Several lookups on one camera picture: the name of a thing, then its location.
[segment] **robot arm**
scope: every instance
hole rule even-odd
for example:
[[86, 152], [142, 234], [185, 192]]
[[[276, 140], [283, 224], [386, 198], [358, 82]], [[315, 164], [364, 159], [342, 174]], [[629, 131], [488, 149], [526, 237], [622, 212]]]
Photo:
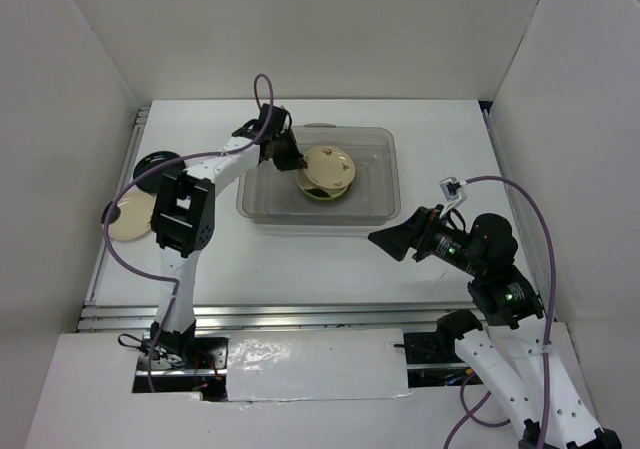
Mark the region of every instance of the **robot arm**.
[[151, 229], [160, 246], [162, 275], [180, 281], [163, 283], [158, 311], [151, 326], [151, 337], [161, 331], [158, 345], [187, 361], [195, 342], [193, 291], [200, 253], [213, 236], [215, 198], [245, 172], [266, 160], [273, 160], [281, 171], [301, 169], [306, 163], [291, 127], [285, 127], [289, 113], [273, 107], [271, 122], [260, 135], [269, 106], [264, 104], [258, 120], [249, 121], [235, 131], [220, 149], [220, 156], [205, 159], [184, 171], [165, 172], [156, 198]]
[[[496, 214], [482, 214], [467, 234], [447, 226], [446, 210], [443, 206], [421, 207], [404, 224], [368, 237], [397, 261], [413, 248], [416, 262], [434, 255], [473, 277], [468, 290], [492, 337], [471, 311], [456, 311], [438, 321], [444, 350], [455, 352], [488, 386], [522, 438], [520, 449], [534, 449], [540, 434], [543, 351], [548, 352], [551, 368], [544, 447], [621, 448], [615, 432], [603, 429], [582, 403], [553, 348], [542, 345], [546, 316], [539, 295], [513, 264], [518, 244], [511, 224]], [[517, 372], [498, 347], [508, 353]]]

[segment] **gray wall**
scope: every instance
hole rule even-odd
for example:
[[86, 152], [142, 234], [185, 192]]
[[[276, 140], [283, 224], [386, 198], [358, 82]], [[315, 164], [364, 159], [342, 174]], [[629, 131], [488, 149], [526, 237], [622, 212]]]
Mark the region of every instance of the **gray wall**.
[[73, 328], [134, 103], [69, 0], [0, 0], [0, 447]]
[[493, 99], [537, 0], [77, 0], [143, 101]]
[[[506, 172], [529, 188], [554, 238], [559, 315], [570, 322], [602, 422], [637, 439], [640, 364], [640, 4], [540, 0], [492, 110]], [[547, 252], [523, 201], [534, 269]]]

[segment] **white wall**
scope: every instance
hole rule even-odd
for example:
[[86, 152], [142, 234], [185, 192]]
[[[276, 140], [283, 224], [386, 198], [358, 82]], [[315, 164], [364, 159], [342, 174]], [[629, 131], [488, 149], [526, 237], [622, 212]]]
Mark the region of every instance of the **white wall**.
[[134, 103], [68, 0], [0, 0], [0, 447], [22, 447], [71, 330]]
[[77, 0], [144, 101], [493, 99], [537, 0]]
[[[628, 447], [640, 389], [640, 3], [540, 0], [496, 98], [506, 172], [548, 217], [561, 293], [602, 421]], [[543, 280], [546, 247], [519, 203]]]

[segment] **white table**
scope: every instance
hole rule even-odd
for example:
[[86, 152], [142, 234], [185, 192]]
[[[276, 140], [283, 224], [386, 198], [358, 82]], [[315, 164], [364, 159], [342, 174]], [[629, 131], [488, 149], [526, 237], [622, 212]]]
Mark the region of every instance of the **white table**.
[[[402, 210], [390, 223], [406, 220], [418, 206], [443, 202], [438, 181], [498, 174], [476, 101], [279, 101], [296, 125], [327, 122], [389, 130], [396, 143]], [[135, 161], [158, 150], [181, 155], [216, 150], [230, 133], [256, 116], [253, 101], [155, 101]], [[498, 183], [468, 188], [462, 212], [471, 223], [483, 212], [513, 220]], [[364, 235], [283, 236], [242, 217], [236, 210], [237, 183], [216, 200], [214, 238], [198, 266], [199, 305], [371, 304], [470, 301], [464, 273], [430, 258], [397, 263]], [[135, 266], [158, 273], [154, 234], [117, 243]], [[522, 252], [517, 264], [529, 277]], [[104, 257], [96, 281], [99, 306], [150, 306], [158, 284], [136, 277]]]
[[[552, 339], [589, 403], [564, 324], [554, 324]], [[115, 334], [60, 336], [26, 449], [441, 449], [463, 416], [454, 387], [415, 389], [398, 399], [253, 404], [201, 402], [191, 393], [131, 394], [136, 358]], [[469, 387], [468, 402], [485, 391]], [[489, 400], [479, 416], [495, 421], [500, 411]], [[517, 440], [510, 427], [469, 422], [451, 449], [516, 449]]]

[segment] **purple cable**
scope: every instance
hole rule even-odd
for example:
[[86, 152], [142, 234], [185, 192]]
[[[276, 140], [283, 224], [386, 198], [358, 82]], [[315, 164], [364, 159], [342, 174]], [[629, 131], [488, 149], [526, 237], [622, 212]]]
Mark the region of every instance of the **purple cable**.
[[[274, 96], [273, 96], [273, 84], [271, 83], [271, 79], [269, 79], [269, 77], [267, 75], [265, 75], [265, 74], [258, 74], [255, 77], [255, 79], [253, 80], [253, 89], [254, 89], [254, 94], [256, 96], [256, 102], [258, 103], [258, 107], [260, 107], [260, 99], [258, 98], [258, 81], [260, 79], [264, 79], [264, 81], [267, 83], [267, 86], [269, 86], [269, 111], [267, 112], [267, 118], [266, 118], [264, 124], [262, 125], [262, 127], [260, 128], [260, 131], [258, 132], [258, 134], [255, 137], [255, 139], [253, 139], [248, 144], [246, 144], [246, 145], [244, 145], [242, 147], [239, 147], [237, 149], [232, 149], [232, 150], [226, 152], [225, 154], [230, 154], [230, 155], [231, 154], [238, 154], [239, 152], [245, 151], [248, 148], [250, 148], [251, 146], [255, 145], [257, 143], [257, 141], [260, 140], [260, 138], [262, 137], [264, 132], [267, 130], [267, 127], [269, 126], [269, 123], [271, 122], [271, 115], [272, 115], [272, 112], [273, 112], [273, 98], [274, 98]], [[165, 276], [160, 276], [160, 275], [157, 275], [157, 274], [150, 274], [148, 272], [141, 271], [140, 269], [132, 266], [127, 261], [122, 259], [122, 257], [120, 257], [120, 255], [116, 252], [115, 248], [113, 247], [113, 243], [111, 242], [111, 238], [109, 237], [109, 225], [111, 224], [111, 218], [113, 216], [114, 209], [118, 206], [118, 202], [120, 202], [120, 199], [122, 199], [122, 197], [127, 192], [129, 192], [129, 190], [133, 186], [138, 184], [140, 181], [146, 179], [147, 177], [149, 177], [149, 176], [151, 176], [153, 174], [156, 174], [156, 173], [166, 169], [167, 167], [169, 167], [169, 166], [171, 166], [173, 164], [177, 164], [179, 162], [188, 161], [188, 160], [191, 160], [191, 159], [198, 159], [198, 158], [201, 158], [201, 157], [217, 157], [217, 156], [221, 156], [221, 155], [222, 155], [222, 153], [219, 152], [219, 151], [200, 152], [200, 153], [197, 153], [197, 154], [189, 154], [188, 156], [178, 157], [176, 159], [171, 159], [170, 161], [163, 162], [162, 164], [158, 164], [157, 166], [155, 166], [155, 167], [149, 169], [148, 171], [144, 172], [140, 176], [138, 176], [135, 179], [133, 179], [129, 184], [124, 186], [122, 188], [122, 190], [113, 199], [111, 204], [109, 205], [109, 209], [107, 209], [107, 214], [105, 215], [105, 218], [104, 218], [105, 222], [104, 222], [104, 228], [103, 228], [102, 233], [103, 233], [105, 246], [107, 247], [107, 250], [109, 251], [111, 256], [116, 260], [116, 262], [118, 264], [120, 264], [122, 267], [124, 267], [128, 271], [136, 274], [137, 276], [144, 277], [146, 279], [151, 279], [152, 281], [171, 282], [171, 283], [173, 283], [173, 290], [171, 291], [171, 300], [169, 301], [169, 305], [167, 306], [167, 312], [165, 312], [164, 317], [162, 318], [162, 321], [160, 322], [160, 324], [158, 326], [158, 330], [156, 331], [156, 335], [154, 336], [153, 340], [151, 341], [151, 345], [149, 347], [149, 356], [147, 358], [147, 380], [149, 381], [149, 389], [151, 390], [151, 392], [155, 392], [155, 389], [153, 387], [153, 378], [151, 376], [151, 367], [152, 367], [152, 363], [153, 363], [154, 349], [155, 349], [156, 345], [158, 344], [158, 339], [160, 338], [160, 334], [162, 333], [162, 329], [164, 328], [164, 326], [166, 325], [167, 321], [169, 320], [169, 316], [171, 314], [171, 311], [173, 310], [173, 306], [175, 304], [176, 296], [178, 294], [178, 288], [180, 287], [180, 281], [178, 279], [176, 279], [176, 278], [173, 278], [173, 277], [165, 277]]]
[[484, 427], [498, 428], [498, 427], [504, 427], [511, 424], [511, 421], [509, 419], [502, 422], [485, 422], [481, 419], [478, 419], [473, 414], [471, 414], [471, 411], [469, 410], [469, 406], [467, 406], [467, 401], [464, 400], [464, 390], [467, 388], [467, 385], [469, 384], [471, 379], [473, 379], [474, 376], [475, 376], [474, 373], [469, 374], [465, 378], [464, 382], [462, 383], [462, 386], [460, 386], [460, 404], [462, 404], [462, 407], [464, 408], [464, 412], [466, 414], [470, 414], [470, 419], [473, 422], [480, 424], [481, 426], [484, 426]]
[[[544, 326], [544, 336], [542, 339], [543, 346], [548, 346], [551, 344], [551, 325], [553, 324], [553, 313], [555, 311], [555, 305], [556, 305], [556, 276], [557, 276], [556, 257], [555, 257], [555, 251], [553, 250], [553, 242], [551, 241], [551, 232], [549, 231], [549, 226], [547, 225], [547, 222], [545, 221], [544, 216], [542, 215], [542, 211], [540, 211], [540, 208], [538, 207], [536, 202], [533, 200], [531, 195], [524, 189], [524, 187], [522, 187], [517, 182], [514, 182], [511, 179], [507, 179], [506, 177], [502, 177], [502, 176], [478, 176], [478, 177], [472, 177], [471, 179], [467, 179], [466, 183], [473, 184], [474, 182], [481, 182], [481, 181], [498, 181], [517, 189], [518, 192], [520, 192], [520, 194], [524, 196], [527, 202], [529, 202], [529, 204], [531, 205], [531, 208], [533, 209], [533, 211], [536, 213], [536, 216], [538, 217], [538, 221], [540, 222], [540, 226], [542, 227], [542, 232], [544, 232], [544, 237], [547, 241], [547, 250], [549, 251], [549, 275], [550, 275], [549, 305], [547, 307], [547, 320]], [[549, 363], [549, 354], [547, 354], [546, 352], [542, 354], [542, 368], [543, 368], [543, 374], [544, 374], [544, 383], [543, 383], [544, 402], [542, 405], [542, 421], [540, 423], [540, 437], [538, 438], [538, 442], [536, 444], [535, 449], [544, 448], [544, 440], [547, 437], [547, 430], [549, 428], [549, 411], [551, 409], [551, 368]], [[482, 407], [482, 405], [485, 402], [487, 402], [490, 396], [491, 396], [491, 393], [488, 392], [485, 395], [485, 397], [483, 397], [482, 400], [480, 400], [480, 402], [476, 404], [476, 406], [474, 406], [473, 409], [471, 409], [471, 411], [467, 412], [467, 414], [465, 414], [465, 416], [462, 419], [460, 419], [458, 424], [456, 424], [454, 428], [451, 430], [451, 433], [447, 438], [447, 442], [445, 443], [444, 449], [448, 449], [449, 443], [451, 442], [453, 435], [456, 432], [458, 432], [460, 427], [462, 427], [462, 425], [465, 422], [467, 422], [469, 419], [472, 418], [473, 414], [477, 412], [477, 410], [480, 409], [480, 407]]]

